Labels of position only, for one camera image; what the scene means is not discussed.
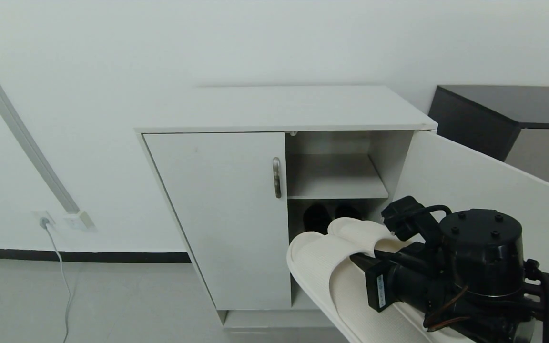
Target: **label sticker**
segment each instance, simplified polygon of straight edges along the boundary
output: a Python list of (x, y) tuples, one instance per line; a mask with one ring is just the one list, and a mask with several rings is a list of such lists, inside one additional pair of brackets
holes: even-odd
[(376, 285), (378, 287), (378, 306), (383, 308), (387, 304), (387, 300), (385, 299), (385, 282), (382, 275), (376, 278)]

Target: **gray floor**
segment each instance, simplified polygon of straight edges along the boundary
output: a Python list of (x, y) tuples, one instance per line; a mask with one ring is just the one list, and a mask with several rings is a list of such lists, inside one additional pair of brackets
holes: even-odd
[[(346, 343), (335, 329), (228, 333), (189, 264), (65, 263), (67, 343)], [(0, 343), (56, 343), (67, 289), (58, 262), (0, 260)]]

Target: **black baseboard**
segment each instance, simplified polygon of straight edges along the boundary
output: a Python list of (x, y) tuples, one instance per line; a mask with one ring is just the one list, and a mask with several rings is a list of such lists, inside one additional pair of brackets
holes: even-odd
[[(65, 262), (92, 263), (191, 263), (187, 252), (61, 252)], [(0, 259), (58, 261), (55, 252), (0, 249)]]

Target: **cabinet door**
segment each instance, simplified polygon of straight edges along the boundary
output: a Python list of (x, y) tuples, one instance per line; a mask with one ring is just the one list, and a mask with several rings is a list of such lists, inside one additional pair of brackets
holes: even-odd
[[(216, 308), (290, 308), (284, 133), (145, 140)], [(274, 158), (281, 163), (279, 198)]]
[(549, 272), (549, 183), (444, 137), (416, 131), (394, 198), (406, 195), (425, 206), (495, 209), (515, 217), (523, 228), (525, 259), (536, 259)]

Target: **brown wire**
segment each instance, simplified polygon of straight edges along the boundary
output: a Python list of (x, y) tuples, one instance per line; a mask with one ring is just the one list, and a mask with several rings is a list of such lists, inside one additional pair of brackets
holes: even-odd
[(470, 317), (456, 317), (453, 319), (448, 319), (448, 321), (443, 321), (440, 324), (430, 326), (429, 328), (427, 328), (427, 332), (436, 332), (437, 330), (441, 330), (446, 326), (449, 326), (450, 324), (466, 321), (467, 319), (470, 319)]
[(423, 326), (424, 327), (431, 326), (431, 323), (434, 321), (434, 319), (437, 318), (438, 316), (440, 316), (442, 314), (442, 312), (444, 312), (444, 310), (449, 308), (452, 304), (457, 302), (457, 300), (459, 300), (460, 297), (462, 297), (465, 294), (465, 292), (467, 291), (468, 288), (469, 288), (469, 285), (466, 285), (465, 287), (463, 287), (463, 289), (461, 289), (461, 291), (457, 295), (455, 295), (455, 297), (453, 297), (446, 304), (444, 304), (444, 306), (440, 307), (436, 312), (432, 313), (429, 317), (425, 318), (425, 321), (423, 322)]

